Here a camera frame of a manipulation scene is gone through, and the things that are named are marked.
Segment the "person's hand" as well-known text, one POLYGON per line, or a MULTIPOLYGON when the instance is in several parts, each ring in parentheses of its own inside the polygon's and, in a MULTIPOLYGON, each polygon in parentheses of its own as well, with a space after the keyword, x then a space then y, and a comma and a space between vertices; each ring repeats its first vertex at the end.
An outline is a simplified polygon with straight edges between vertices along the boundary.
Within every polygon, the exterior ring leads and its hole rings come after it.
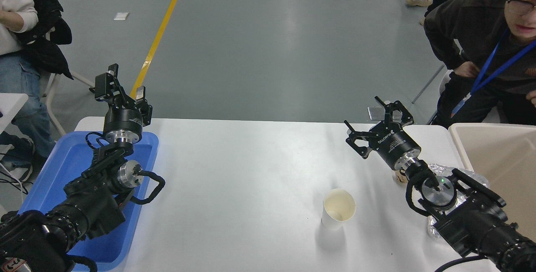
POLYGON ((20 32, 24 26, 23 18, 16 12, 0 11, 0 23, 13 32, 20 32))

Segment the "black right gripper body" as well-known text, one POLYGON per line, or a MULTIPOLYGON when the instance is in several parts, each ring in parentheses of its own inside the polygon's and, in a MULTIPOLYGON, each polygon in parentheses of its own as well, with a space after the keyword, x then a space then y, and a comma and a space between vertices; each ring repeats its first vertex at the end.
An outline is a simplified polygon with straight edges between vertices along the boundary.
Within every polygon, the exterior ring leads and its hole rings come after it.
POLYGON ((406 170, 418 160, 421 146, 417 144, 394 121, 381 121, 370 129, 377 136, 370 139, 370 148, 374 149, 392 170, 406 170))

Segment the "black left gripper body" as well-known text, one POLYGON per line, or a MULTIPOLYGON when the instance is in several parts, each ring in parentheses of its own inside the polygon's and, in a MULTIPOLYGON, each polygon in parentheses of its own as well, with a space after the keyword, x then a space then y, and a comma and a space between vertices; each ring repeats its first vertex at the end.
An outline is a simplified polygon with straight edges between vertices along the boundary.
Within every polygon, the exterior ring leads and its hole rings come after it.
POLYGON ((111 107, 105 115, 103 133, 124 130, 142 134, 142 114, 134 109, 111 107))

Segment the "person's right hand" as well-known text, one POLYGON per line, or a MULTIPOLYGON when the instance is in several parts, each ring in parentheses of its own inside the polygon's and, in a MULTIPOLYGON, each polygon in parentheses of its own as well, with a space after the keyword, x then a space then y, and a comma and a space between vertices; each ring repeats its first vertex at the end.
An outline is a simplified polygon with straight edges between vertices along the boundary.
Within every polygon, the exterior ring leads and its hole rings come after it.
POLYGON ((474 62, 467 61, 455 68, 453 72, 464 78, 476 78, 480 73, 480 68, 474 62))

